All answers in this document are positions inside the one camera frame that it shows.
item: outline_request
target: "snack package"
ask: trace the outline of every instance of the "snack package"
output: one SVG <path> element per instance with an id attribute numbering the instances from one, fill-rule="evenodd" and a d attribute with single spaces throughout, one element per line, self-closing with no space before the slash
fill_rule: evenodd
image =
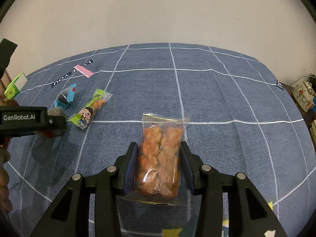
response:
<path id="1" fill-rule="evenodd" d="M 91 123 L 97 112 L 109 101 L 112 94 L 101 89 L 96 89 L 92 100 L 88 102 L 78 114 L 69 117 L 69 120 L 81 129 L 85 129 Z"/>
<path id="2" fill-rule="evenodd" d="M 189 120 L 143 114 L 143 142 L 139 147 L 135 173 L 136 192 L 176 198 L 181 167 L 179 149 Z"/>
<path id="3" fill-rule="evenodd" d="M 55 108 L 61 107 L 66 110 L 72 104 L 75 96 L 76 85 L 77 84 L 72 84 L 60 92 L 54 101 Z"/>

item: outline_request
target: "electrical cord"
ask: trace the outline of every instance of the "electrical cord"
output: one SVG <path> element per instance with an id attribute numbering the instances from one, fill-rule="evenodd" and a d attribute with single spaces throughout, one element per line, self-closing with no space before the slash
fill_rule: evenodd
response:
<path id="1" fill-rule="evenodd" d="M 312 77 L 312 78 L 314 78 L 314 76 L 301 76 L 298 80 L 300 80 L 303 77 Z"/>

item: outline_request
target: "green snack wrapper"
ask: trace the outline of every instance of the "green snack wrapper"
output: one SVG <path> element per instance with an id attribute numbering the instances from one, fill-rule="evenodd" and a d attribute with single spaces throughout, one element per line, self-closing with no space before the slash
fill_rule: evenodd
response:
<path id="1" fill-rule="evenodd" d="M 69 120 L 81 129 L 87 128 L 98 113 L 98 111 L 101 110 L 103 105 L 107 103 L 111 97 L 112 94 L 110 94 L 109 92 L 103 91 L 101 89 L 96 89 L 93 94 L 92 100 L 88 102 L 80 110 L 79 113 L 69 117 Z"/>

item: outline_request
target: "cartoon boy face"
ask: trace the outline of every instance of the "cartoon boy face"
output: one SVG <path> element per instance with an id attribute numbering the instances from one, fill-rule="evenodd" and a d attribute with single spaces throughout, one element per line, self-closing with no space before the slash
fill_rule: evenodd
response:
<path id="1" fill-rule="evenodd" d="M 92 112 L 86 107 L 81 110 L 81 115 L 85 119 L 90 119 L 92 116 Z"/>

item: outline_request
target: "cartoon character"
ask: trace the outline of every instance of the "cartoon character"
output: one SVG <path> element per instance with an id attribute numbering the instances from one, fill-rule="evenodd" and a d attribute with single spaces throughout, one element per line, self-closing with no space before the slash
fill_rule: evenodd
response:
<path id="1" fill-rule="evenodd" d="M 84 125 L 85 123 L 89 123 L 90 118 L 93 114 L 93 108 L 91 107 L 84 107 L 79 114 L 81 114 L 81 119 L 79 119 L 79 122 L 81 125 Z"/>

